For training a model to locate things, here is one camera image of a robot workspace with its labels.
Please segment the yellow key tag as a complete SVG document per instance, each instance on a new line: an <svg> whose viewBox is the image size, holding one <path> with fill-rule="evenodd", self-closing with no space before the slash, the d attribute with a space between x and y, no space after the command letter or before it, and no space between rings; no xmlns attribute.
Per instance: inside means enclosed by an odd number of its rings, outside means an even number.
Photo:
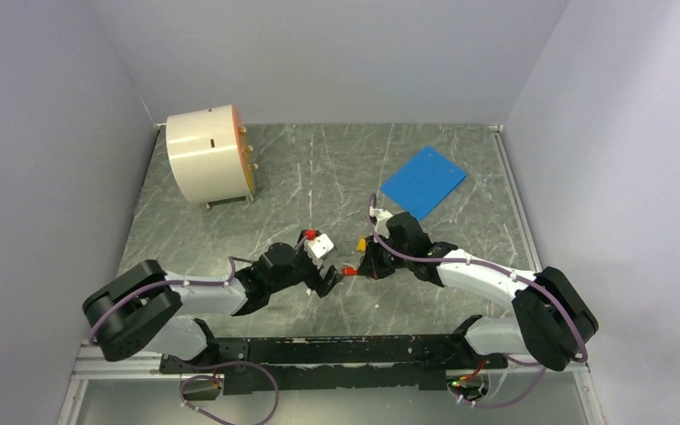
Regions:
<svg viewBox="0 0 680 425"><path fill-rule="evenodd" d="M361 237L356 244L356 252L365 253L367 251L367 239Z"/></svg>

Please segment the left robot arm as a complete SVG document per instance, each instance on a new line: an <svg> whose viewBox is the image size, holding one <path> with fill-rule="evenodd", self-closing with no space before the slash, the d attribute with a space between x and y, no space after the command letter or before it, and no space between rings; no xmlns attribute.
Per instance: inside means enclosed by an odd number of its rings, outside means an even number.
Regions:
<svg viewBox="0 0 680 425"><path fill-rule="evenodd" d="M156 260L144 260L83 302L88 340L108 362L156 352L208 371L224 359L204 315L255 313L274 294L299 284L325 297L343 279L336 267L324 266L327 254L306 240L274 243L255 260L230 257L223 278L170 273Z"/></svg>

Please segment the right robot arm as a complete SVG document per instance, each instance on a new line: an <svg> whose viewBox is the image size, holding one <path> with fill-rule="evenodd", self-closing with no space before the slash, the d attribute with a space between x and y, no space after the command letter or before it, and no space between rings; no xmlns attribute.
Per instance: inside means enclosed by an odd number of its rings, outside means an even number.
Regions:
<svg viewBox="0 0 680 425"><path fill-rule="evenodd" d="M528 355L562 371L589 357L599 323L567 276L556 267L539 272L480 259L453 243L434 242L410 213L369 207L371 232L355 273L381 280L399 270L422 282L465 290L503 307L503 318L472 317L454 332L452 358L473 367L492 354Z"/></svg>

